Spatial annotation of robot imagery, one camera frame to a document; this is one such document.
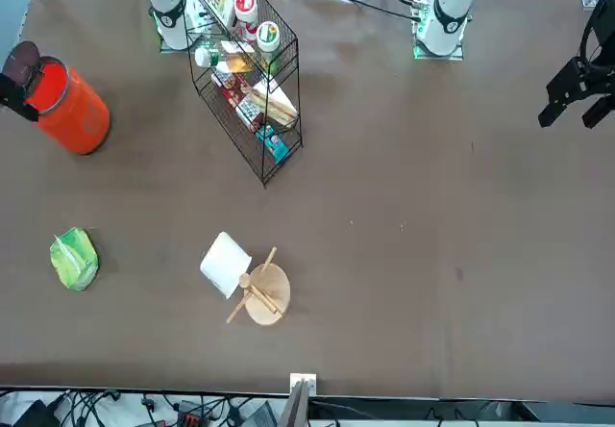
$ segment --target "jar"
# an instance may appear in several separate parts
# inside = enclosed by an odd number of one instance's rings
[[[241,38],[246,42],[257,40],[257,0],[234,0],[234,13],[241,26]]]
[[[280,28],[273,21],[265,21],[258,25],[257,44],[260,50],[262,66],[274,74],[280,67],[280,59],[273,59],[278,55],[280,48]]]

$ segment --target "white paper roll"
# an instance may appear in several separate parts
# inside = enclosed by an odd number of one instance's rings
[[[239,277],[248,271],[252,257],[222,232],[201,262],[201,272],[228,299],[239,286]]]

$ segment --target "green snack bag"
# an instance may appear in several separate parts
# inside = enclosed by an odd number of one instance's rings
[[[98,255],[82,228],[73,227],[49,248],[51,264],[69,289],[84,290],[98,271]]]

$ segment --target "orange bucket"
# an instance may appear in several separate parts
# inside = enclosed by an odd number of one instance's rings
[[[38,110],[38,127],[68,151],[86,155],[107,137],[109,109],[73,69],[41,57],[42,76],[27,102]]]

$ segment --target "black wire rack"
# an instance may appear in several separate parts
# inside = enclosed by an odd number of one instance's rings
[[[191,48],[186,53],[190,63],[192,82],[199,96],[207,103],[209,109],[226,131],[237,150],[252,167],[252,170],[257,174],[262,184],[266,186],[276,172],[288,162],[294,152],[303,147],[299,86],[299,40],[268,0],[257,0],[258,23],[273,21],[278,25],[280,49],[271,63],[263,66],[260,62],[261,54],[255,42],[250,42],[253,51],[246,51],[239,45],[241,57],[250,68],[250,71],[238,73],[235,76],[244,80],[244,84],[250,87],[258,83],[262,83],[266,87],[264,92],[265,108],[264,114],[260,117],[260,127],[251,128],[242,121],[236,110],[236,108],[242,108],[241,105],[239,107],[232,106],[223,93],[221,86],[225,83],[226,75],[218,72],[215,68],[200,67],[192,57],[194,48],[204,38],[209,39],[209,41],[228,40],[246,43],[239,35],[239,25],[235,20],[233,27],[227,28],[220,21],[217,14],[211,10],[207,0],[198,1],[207,14],[207,23],[201,26],[190,27],[191,24],[186,21],[185,25],[185,36],[188,47]],[[296,78],[296,85],[289,81],[291,77]],[[282,85],[283,93],[297,111],[296,119],[286,125],[281,125],[268,116],[269,96],[274,94]],[[281,142],[283,144],[282,150],[287,151],[282,151],[282,153],[278,153],[278,156],[274,157],[268,146],[271,144],[271,141]]]

